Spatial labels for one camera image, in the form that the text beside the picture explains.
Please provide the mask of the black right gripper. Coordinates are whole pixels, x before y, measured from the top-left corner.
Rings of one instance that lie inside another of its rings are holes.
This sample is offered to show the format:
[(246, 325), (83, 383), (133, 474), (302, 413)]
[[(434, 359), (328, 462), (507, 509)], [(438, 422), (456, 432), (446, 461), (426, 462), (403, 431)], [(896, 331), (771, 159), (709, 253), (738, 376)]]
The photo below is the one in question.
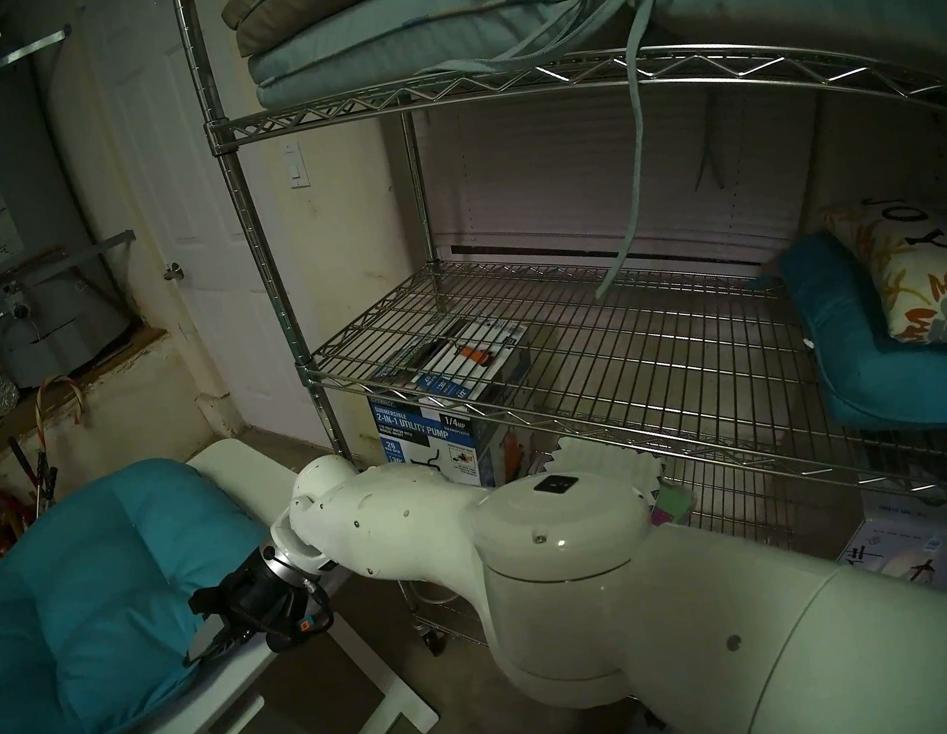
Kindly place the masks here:
[(228, 656), (257, 635), (277, 654), (331, 631), (336, 613), (320, 579), (283, 562), (275, 547), (253, 551), (219, 584), (191, 594), (190, 611), (204, 623), (187, 648), (184, 667)]

